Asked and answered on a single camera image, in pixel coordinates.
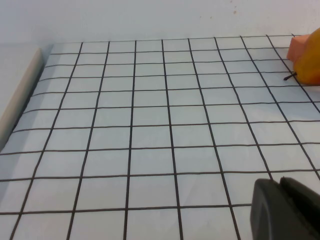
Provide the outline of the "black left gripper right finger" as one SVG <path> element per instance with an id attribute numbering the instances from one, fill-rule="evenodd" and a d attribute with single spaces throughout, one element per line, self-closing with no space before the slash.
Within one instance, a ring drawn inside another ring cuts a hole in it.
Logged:
<path id="1" fill-rule="evenodd" d="M 280 187 L 309 235 L 319 240 L 320 195 L 291 177 L 282 177 Z"/>

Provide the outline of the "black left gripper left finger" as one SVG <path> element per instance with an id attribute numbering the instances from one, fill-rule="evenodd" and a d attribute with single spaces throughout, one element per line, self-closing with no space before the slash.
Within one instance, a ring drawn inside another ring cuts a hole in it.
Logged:
<path id="1" fill-rule="evenodd" d="M 250 212 L 254 240 L 293 240 L 293 211 L 280 185 L 270 179 L 255 181 Z"/>

